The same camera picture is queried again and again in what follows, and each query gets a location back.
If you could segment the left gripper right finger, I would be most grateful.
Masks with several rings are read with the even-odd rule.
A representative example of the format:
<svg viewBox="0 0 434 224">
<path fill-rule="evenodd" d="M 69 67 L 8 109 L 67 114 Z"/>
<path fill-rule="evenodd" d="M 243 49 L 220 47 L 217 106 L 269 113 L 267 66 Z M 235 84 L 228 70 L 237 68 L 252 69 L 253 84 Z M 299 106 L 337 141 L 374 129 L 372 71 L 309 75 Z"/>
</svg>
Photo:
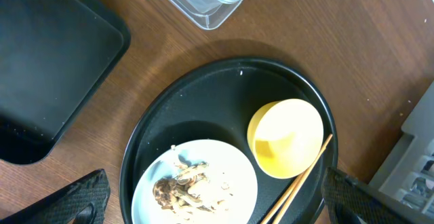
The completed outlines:
<svg viewBox="0 0 434 224">
<path fill-rule="evenodd" d="M 416 223 L 417 213 L 337 168 L 325 170 L 321 193 L 333 223 Z"/>
</svg>

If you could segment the food scraps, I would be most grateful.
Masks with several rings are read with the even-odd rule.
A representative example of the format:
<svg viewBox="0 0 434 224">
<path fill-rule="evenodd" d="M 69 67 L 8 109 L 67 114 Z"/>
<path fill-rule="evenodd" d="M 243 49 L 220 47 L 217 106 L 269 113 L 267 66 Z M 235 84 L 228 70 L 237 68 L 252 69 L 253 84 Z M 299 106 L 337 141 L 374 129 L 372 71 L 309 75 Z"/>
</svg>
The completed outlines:
<svg viewBox="0 0 434 224">
<path fill-rule="evenodd" d="M 234 197 L 231 186 L 207 162 L 188 165 L 179 157 L 178 149 L 171 146 L 171 165 L 178 173 L 162 178 L 153 186 L 153 196 L 163 210 L 185 214 L 185 219 L 199 213 L 227 211 Z"/>
</svg>

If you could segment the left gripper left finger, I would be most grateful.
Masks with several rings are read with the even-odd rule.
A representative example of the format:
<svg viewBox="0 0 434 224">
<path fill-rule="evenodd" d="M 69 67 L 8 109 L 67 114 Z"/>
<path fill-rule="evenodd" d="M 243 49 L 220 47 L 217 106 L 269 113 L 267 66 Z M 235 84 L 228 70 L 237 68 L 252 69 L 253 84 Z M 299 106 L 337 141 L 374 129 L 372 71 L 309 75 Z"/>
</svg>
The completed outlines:
<svg viewBox="0 0 434 224">
<path fill-rule="evenodd" d="M 53 194 L 1 220 L 7 223 L 104 222 L 111 188 L 104 169 L 97 169 Z"/>
</svg>

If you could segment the wooden chopstick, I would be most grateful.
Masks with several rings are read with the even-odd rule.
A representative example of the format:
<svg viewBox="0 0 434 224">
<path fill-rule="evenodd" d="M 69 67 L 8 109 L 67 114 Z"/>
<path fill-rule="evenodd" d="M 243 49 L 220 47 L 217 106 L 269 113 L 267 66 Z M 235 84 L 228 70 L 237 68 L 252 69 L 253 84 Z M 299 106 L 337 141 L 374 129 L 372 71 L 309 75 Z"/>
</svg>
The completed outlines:
<svg viewBox="0 0 434 224">
<path fill-rule="evenodd" d="M 273 217 L 273 224 L 278 224 L 282 220 L 285 212 L 293 202 L 297 193 L 302 187 L 305 181 L 304 173 L 299 175 L 293 183 L 287 188 L 285 193 L 278 199 L 274 207 L 267 213 L 265 218 L 261 221 L 261 224 L 267 224 Z"/>
<path fill-rule="evenodd" d="M 314 169 L 316 163 L 319 161 L 319 159 L 323 155 L 324 151 L 327 149 L 327 146 L 329 145 L 329 143 L 332 140 L 332 138 L 333 138 L 333 134 L 330 134 L 326 138 L 325 143 L 322 145 L 322 148 L 320 149 L 320 152 L 317 155 L 317 157 L 315 158 L 315 160 L 313 161 L 313 163 L 303 172 L 304 173 L 304 177 L 305 177 L 305 181 L 307 180 L 307 178 L 310 175 L 311 171 Z"/>
</svg>

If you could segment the grey plate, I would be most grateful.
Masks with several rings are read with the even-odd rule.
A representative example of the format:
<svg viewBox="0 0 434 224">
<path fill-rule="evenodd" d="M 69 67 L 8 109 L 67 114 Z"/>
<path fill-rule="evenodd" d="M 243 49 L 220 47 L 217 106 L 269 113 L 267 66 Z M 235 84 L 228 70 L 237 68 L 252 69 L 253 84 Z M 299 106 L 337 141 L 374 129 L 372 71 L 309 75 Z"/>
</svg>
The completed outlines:
<svg viewBox="0 0 434 224">
<path fill-rule="evenodd" d="M 201 139 L 176 145 L 179 157 L 188 165 L 207 162 L 223 173 L 234 194 L 229 209 L 216 213 L 195 213 L 189 219 L 163 210 L 153 196 L 154 184 L 178 171 L 171 165 L 170 149 L 162 153 L 142 173 L 132 199 L 133 223 L 248 223 L 256 205 L 258 183 L 250 160 L 236 147 L 221 141 Z"/>
</svg>

